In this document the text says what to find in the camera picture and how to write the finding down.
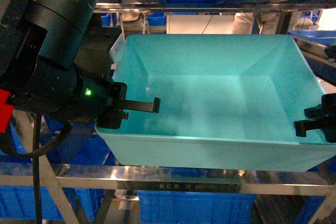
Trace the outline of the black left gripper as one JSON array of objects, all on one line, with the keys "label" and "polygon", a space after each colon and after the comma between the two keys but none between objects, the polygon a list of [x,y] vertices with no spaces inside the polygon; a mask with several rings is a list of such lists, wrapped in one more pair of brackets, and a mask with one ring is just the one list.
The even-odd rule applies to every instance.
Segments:
[{"label": "black left gripper", "polygon": [[[95,122],[100,128],[117,130],[122,120],[128,119],[123,109],[159,113],[160,98],[155,97],[152,103],[122,100],[126,97],[127,85],[115,82],[111,77],[104,79],[91,74],[85,75],[82,81],[80,96],[75,99],[73,108],[75,123]],[[118,108],[113,103],[120,100],[121,108]]]}]

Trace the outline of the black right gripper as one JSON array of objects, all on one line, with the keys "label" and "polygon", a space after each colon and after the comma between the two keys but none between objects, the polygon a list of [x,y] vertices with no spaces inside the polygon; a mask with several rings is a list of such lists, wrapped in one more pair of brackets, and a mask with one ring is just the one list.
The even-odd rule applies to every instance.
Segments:
[{"label": "black right gripper", "polygon": [[298,137],[306,137],[307,131],[321,129],[329,143],[335,143],[335,93],[324,94],[321,104],[304,110],[307,120],[294,121]]}]

